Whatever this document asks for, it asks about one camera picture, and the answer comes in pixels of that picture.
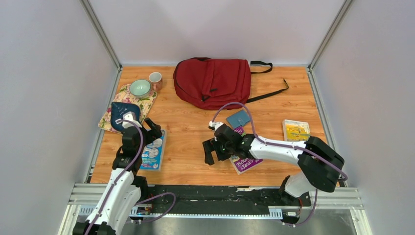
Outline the red backpack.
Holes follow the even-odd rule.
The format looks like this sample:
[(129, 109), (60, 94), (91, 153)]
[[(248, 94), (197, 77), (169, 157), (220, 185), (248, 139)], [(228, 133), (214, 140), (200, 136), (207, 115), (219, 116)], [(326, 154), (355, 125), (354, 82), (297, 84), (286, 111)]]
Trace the red backpack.
[(238, 108), (237, 103), (251, 103), (277, 95), (283, 89), (250, 97), (252, 75), (250, 66), (268, 66), (264, 73), (273, 70), (272, 63), (245, 59), (212, 59), (194, 57), (181, 61), (174, 70), (176, 95), (197, 108), (219, 110)]

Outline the purple treehouse book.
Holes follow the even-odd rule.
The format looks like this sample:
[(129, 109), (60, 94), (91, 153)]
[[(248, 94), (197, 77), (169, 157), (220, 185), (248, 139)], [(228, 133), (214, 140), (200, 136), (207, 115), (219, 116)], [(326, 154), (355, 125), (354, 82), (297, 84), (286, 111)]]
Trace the purple treehouse book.
[(242, 159), (238, 156), (232, 155), (230, 158), (230, 162), (233, 165), (236, 173), (238, 175), (243, 174), (244, 172), (256, 167), (257, 165), (260, 165), (263, 160), (261, 159)]

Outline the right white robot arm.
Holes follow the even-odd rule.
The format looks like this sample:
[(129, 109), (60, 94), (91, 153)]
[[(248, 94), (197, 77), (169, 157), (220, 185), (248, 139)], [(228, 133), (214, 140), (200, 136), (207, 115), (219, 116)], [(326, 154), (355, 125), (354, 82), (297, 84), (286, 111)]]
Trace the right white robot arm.
[(224, 161), (231, 156), (251, 160), (274, 160), (298, 166), (301, 172), (288, 176), (279, 191), (280, 201), (291, 205), (314, 189), (332, 193), (347, 176), (342, 171), (344, 159), (318, 137), (306, 141), (278, 141), (253, 134), (241, 135), (222, 122), (210, 122), (213, 138), (203, 142), (205, 163), (214, 164), (212, 152)]

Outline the blue illustrated booklet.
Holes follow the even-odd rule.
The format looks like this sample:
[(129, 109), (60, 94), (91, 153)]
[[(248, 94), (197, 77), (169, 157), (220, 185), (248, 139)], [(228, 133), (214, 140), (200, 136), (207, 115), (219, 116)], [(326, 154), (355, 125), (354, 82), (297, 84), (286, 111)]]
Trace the blue illustrated booklet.
[(166, 145), (167, 132), (161, 130), (162, 136), (148, 144), (142, 153), (140, 170), (161, 171), (161, 165)]

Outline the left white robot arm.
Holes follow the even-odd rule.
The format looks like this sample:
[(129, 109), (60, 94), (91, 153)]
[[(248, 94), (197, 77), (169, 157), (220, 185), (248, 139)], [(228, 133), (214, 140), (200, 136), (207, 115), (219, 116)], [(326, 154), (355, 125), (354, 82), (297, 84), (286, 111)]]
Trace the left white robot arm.
[(162, 137), (160, 125), (150, 118), (144, 122), (149, 129), (134, 121), (119, 119), (119, 123), (130, 126), (122, 132), (122, 145), (113, 161), (110, 180), (92, 213), (84, 222), (77, 222), (74, 235), (118, 235), (135, 203), (148, 200), (150, 191), (147, 180), (138, 176), (145, 146)]

